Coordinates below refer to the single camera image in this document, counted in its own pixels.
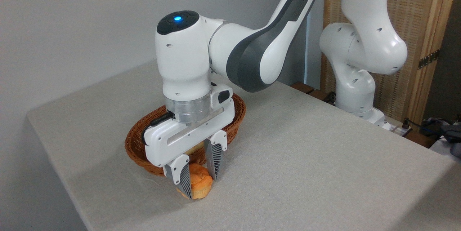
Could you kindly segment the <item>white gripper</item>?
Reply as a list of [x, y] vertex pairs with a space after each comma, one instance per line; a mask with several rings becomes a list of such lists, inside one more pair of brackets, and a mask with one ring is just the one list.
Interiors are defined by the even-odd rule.
[[207, 117], [194, 123], [168, 119], [144, 131], [147, 160], [157, 167], [164, 165], [165, 176], [189, 199], [192, 198], [189, 156], [184, 153], [203, 141], [207, 170], [213, 180], [218, 179], [223, 152], [227, 150], [226, 132], [221, 129], [235, 116], [232, 94], [227, 85], [213, 85], [212, 112]]

